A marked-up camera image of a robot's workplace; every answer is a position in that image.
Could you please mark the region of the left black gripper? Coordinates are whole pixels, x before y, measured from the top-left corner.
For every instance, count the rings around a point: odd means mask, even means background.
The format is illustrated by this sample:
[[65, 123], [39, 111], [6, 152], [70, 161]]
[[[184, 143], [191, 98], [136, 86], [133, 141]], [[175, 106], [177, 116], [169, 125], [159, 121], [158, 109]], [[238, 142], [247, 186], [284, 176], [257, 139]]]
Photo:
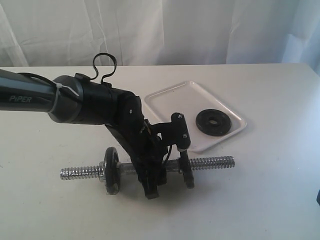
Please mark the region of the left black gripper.
[[158, 198], [158, 185], [167, 183], [162, 162], [167, 147], [145, 118], [140, 97], [133, 93], [105, 93], [104, 111], [105, 126], [130, 156], [145, 197]]

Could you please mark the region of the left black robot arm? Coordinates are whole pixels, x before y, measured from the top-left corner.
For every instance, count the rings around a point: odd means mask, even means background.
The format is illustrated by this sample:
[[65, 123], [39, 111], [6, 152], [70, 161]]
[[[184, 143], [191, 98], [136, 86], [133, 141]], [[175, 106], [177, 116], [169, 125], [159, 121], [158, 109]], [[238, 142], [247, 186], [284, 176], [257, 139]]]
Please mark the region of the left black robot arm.
[[167, 149], [152, 133], [133, 92], [96, 83], [86, 75], [62, 75], [49, 80], [34, 73], [0, 72], [3, 111], [44, 112], [56, 123], [104, 125], [128, 153], [144, 194], [159, 196], [164, 182], [162, 160]]

